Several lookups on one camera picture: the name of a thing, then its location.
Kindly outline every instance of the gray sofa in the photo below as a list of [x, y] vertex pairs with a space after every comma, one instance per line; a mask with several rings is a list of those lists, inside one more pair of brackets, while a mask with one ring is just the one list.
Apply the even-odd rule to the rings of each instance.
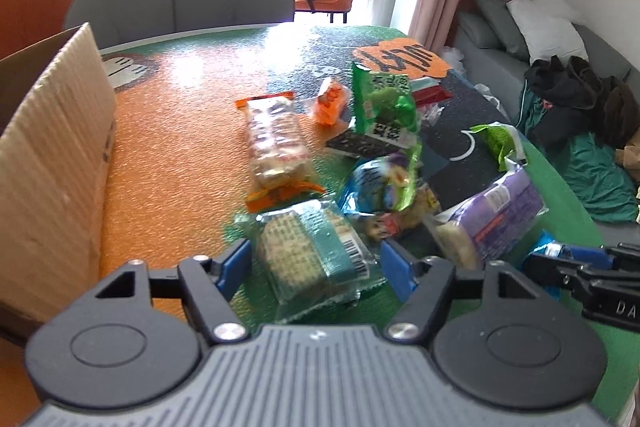
[[[461, 12], [458, 14], [459, 27], [455, 47], [462, 51], [465, 58], [466, 77], [472, 84], [485, 84], [496, 96], [511, 121], [518, 123], [520, 118], [520, 96], [524, 87], [524, 73], [529, 63], [508, 54], [497, 34], [484, 17]], [[625, 78], [640, 102], [640, 71], [636, 70], [626, 58], [609, 46], [603, 39], [585, 26], [576, 26], [584, 41], [591, 66], [598, 76], [614, 75]], [[639, 243], [640, 225], [625, 223], [610, 225], [596, 223], [607, 245], [618, 242]]]

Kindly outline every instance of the plastic bag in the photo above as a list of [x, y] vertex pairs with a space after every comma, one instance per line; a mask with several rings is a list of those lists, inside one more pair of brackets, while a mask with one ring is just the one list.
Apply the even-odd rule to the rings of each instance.
[[460, 73], [462, 76], [466, 76], [465, 67], [462, 65], [465, 55], [463, 55], [458, 48], [449, 48], [448, 46], [444, 46], [440, 52], [440, 57], [449, 66], [451, 66], [454, 71]]
[[500, 103], [500, 100], [498, 100], [498, 98], [496, 98], [494, 95], [491, 94], [491, 89], [489, 89], [488, 86], [485, 86], [484, 84], [476, 84], [474, 87], [476, 88], [477, 92], [479, 92], [480, 94], [482, 94], [482, 96], [484, 96], [484, 99], [487, 102], [489, 102], [498, 111], [500, 111], [503, 116], [509, 118], [507, 111], [504, 109], [504, 107], [502, 107], [502, 103]]
[[348, 186], [338, 204], [370, 248], [375, 248], [376, 243], [387, 237], [399, 237], [405, 231], [418, 227], [422, 224], [425, 214], [437, 214], [442, 211], [437, 196], [424, 182], [418, 183], [412, 204], [400, 212], [362, 212], [356, 202], [356, 194]]
[[458, 266], [478, 269], [510, 251], [546, 211], [525, 170], [508, 161], [509, 171], [489, 188], [436, 216], [431, 232], [443, 254]]
[[302, 100], [306, 112], [322, 125], [334, 125], [351, 100], [351, 89], [336, 78], [326, 78], [315, 98]]
[[374, 73], [353, 63], [355, 131], [409, 149], [418, 143], [419, 119], [405, 74]]
[[312, 200], [255, 216], [254, 245], [286, 323], [384, 282], [375, 258], [333, 201]]
[[511, 156], [519, 162], [527, 162], [527, 155], [520, 139], [519, 131], [506, 123], [494, 122], [485, 125], [475, 125], [470, 131], [479, 134], [498, 162], [498, 171], [506, 172], [506, 158]]
[[430, 103], [424, 107], [419, 107], [418, 114], [420, 114], [420, 121], [422, 122], [420, 127], [426, 128], [436, 125], [443, 110], [444, 108], [440, 107], [437, 103]]
[[409, 87], [418, 109], [432, 103], [444, 102], [453, 96], [440, 85], [439, 79], [430, 76], [410, 80]]
[[361, 162], [349, 176], [345, 199], [355, 212], [401, 212], [414, 201], [420, 144], [407, 152]]
[[304, 192], [323, 193], [306, 147], [291, 91], [245, 98], [249, 170], [254, 188], [246, 198], [249, 212], [260, 212]]

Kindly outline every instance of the cardboard box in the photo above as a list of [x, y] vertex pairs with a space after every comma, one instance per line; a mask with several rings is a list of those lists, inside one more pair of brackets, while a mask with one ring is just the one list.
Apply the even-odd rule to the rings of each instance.
[[0, 334], [24, 341], [99, 277], [115, 97], [88, 24], [0, 60]]

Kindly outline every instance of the green tablecloth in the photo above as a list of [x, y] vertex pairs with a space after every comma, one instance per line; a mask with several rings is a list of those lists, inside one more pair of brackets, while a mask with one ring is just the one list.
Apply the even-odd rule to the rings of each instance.
[[[313, 96], [322, 77], [348, 74], [356, 48], [370, 46], [365, 48], [370, 54], [371, 46], [375, 48], [380, 41], [402, 37], [390, 28], [285, 24], [190, 36], [108, 55], [106, 60], [129, 57], [134, 65], [119, 73], [129, 75], [122, 83], [112, 77], [118, 86], [119, 129], [106, 200], [103, 272], [131, 256], [148, 258], [152, 266], [171, 266], [196, 251], [194, 248], [205, 245], [213, 250], [218, 247], [216, 241], [238, 237], [240, 232], [232, 219], [222, 223], [216, 220], [219, 209], [215, 206], [232, 199], [232, 205], [237, 205], [232, 211], [242, 211], [236, 192], [244, 189], [244, 178], [234, 178], [240, 189], [229, 187], [222, 178], [216, 181], [216, 176], [224, 176], [225, 169], [239, 169], [246, 161], [246, 153], [237, 150], [242, 122], [234, 114], [233, 100], [259, 94], [259, 90], [293, 89], [300, 98]], [[376, 60], [392, 71], [402, 70], [409, 59], [416, 62], [410, 54], [404, 58], [398, 54], [402, 50], [396, 48], [406, 45], [410, 46], [402, 39], [400, 43], [394, 41]], [[231, 126], [238, 129], [230, 133]], [[214, 144], [219, 150], [226, 147], [227, 157], [212, 160]], [[509, 259], [520, 259], [542, 228], [558, 241], [600, 245], [602, 240], [593, 221], [569, 187], [529, 143], [526, 150], [527, 171], [549, 211]], [[335, 192], [353, 168], [352, 160], [323, 151], [314, 156], [314, 161], [323, 184]], [[164, 174], [176, 164], [184, 172], [179, 187]], [[564, 302], [579, 312], [570, 298], [564, 298]], [[259, 266], [255, 265], [232, 305], [254, 330], [273, 318], [276, 302]], [[381, 327], [399, 307], [400, 302], [385, 285], [364, 295], [357, 306], [318, 311], [305, 322], [372, 323]], [[464, 310], [464, 306], [456, 306], [452, 313]], [[609, 357], [593, 404], [615, 420], [638, 376], [640, 336], [598, 324], [593, 328], [606, 344]]]

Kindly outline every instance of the clear plastic wrapper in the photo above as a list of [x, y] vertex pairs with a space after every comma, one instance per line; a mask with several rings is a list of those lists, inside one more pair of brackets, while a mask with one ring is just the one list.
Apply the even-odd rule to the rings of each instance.
[[437, 196], [424, 182], [418, 183], [411, 205], [400, 212], [362, 212], [356, 202], [356, 194], [348, 185], [340, 198], [340, 209], [370, 248], [375, 248], [387, 237], [399, 237], [407, 230], [418, 227], [426, 214], [437, 214], [442, 210]]
[[524, 152], [520, 133], [513, 125], [494, 122], [473, 126], [470, 131], [484, 138], [486, 146], [498, 162], [500, 172], [507, 170], [507, 156], [526, 164], [527, 155]]
[[302, 100], [306, 113], [322, 125], [334, 125], [351, 100], [351, 89], [337, 78], [326, 78], [315, 98]]
[[246, 118], [252, 191], [250, 212], [261, 212], [304, 192], [324, 192], [306, 147], [290, 91], [245, 98], [236, 107]]
[[255, 216], [252, 237], [286, 323], [384, 282], [369, 249], [333, 201], [311, 200]]
[[353, 169], [347, 186], [359, 212], [401, 212], [414, 201], [420, 145], [375, 158]]
[[508, 172], [489, 188], [435, 217], [428, 226], [443, 254], [478, 269], [508, 253], [529, 232], [545, 203], [525, 170], [507, 159]]
[[444, 108], [440, 107], [437, 103], [428, 103], [425, 106], [418, 108], [418, 114], [420, 115], [420, 127], [433, 127], [438, 123], [440, 115]]

